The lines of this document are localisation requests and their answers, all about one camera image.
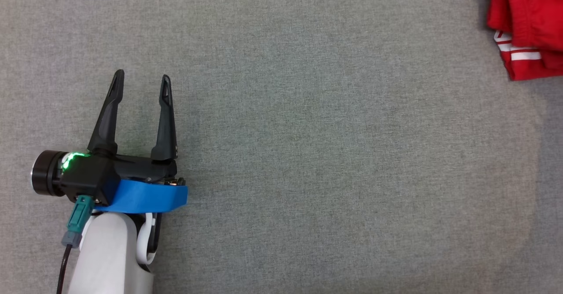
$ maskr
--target red fabric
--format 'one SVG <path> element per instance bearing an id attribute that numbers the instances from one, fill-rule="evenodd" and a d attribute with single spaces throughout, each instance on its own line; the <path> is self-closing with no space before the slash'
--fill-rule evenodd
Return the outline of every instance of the red fabric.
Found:
<path id="1" fill-rule="evenodd" d="M 563 0 L 491 0 L 487 24 L 501 35 L 512 33 L 511 47 L 539 52 L 540 57 L 537 53 L 523 55 L 522 49 L 501 51 L 513 80 L 563 75 Z M 516 59 L 513 53 L 519 53 Z"/>

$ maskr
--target black cable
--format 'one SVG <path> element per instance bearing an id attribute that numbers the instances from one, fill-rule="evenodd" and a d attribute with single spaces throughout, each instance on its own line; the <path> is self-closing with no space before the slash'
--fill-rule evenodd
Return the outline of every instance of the black cable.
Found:
<path id="1" fill-rule="evenodd" d="M 65 254 L 62 255 L 61 270 L 58 272 L 57 294 L 62 294 L 62 284 L 65 281 L 66 263 L 69 260 L 70 250 L 72 250 L 72 245 L 68 244 L 65 248 Z"/>

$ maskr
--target teal connector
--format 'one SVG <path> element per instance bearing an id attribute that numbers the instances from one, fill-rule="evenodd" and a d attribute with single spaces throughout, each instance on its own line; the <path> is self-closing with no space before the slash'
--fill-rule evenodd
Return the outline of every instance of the teal connector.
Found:
<path id="1" fill-rule="evenodd" d="M 79 195 L 78 198 L 76 198 L 72 216 L 70 216 L 69 222 L 66 224 L 69 232 L 82 234 L 86 222 L 92 215 L 94 204 L 94 200 L 88 195 Z"/>

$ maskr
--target gray connector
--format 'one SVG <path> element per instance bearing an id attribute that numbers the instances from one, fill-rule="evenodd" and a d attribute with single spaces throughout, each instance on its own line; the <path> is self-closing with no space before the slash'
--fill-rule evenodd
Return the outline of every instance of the gray connector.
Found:
<path id="1" fill-rule="evenodd" d="M 62 237 L 62 245 L 67 246 L 71 245 L 73 248 L 78 248 L 80 246 L 80 241 L 82 240 L 82 234 L 78 232 L 65 232 L 65 235 Z"/>

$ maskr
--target robotic arm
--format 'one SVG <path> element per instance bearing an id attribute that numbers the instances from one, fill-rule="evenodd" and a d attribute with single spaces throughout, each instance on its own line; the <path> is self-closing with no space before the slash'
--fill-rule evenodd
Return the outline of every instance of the robotic arm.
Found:
<path id="1" fill-rule="evenodd" d="M 117 107 L 124 71 L 107 92 L 86 153 L 44 151 L 32 170 L 32 187 L 42 195 L 74 202 L 62 244 L 66 246 L 57 293 L 62 293 L 72 248 L 80 255 L 69 294 L 150 294 L 152 263 L 161 217 L 187 204 L 187 186 L 175 178 L 178 156 L 171 83 L 164 75 L 157 144 L 150 158 L 117 154 Z"/>

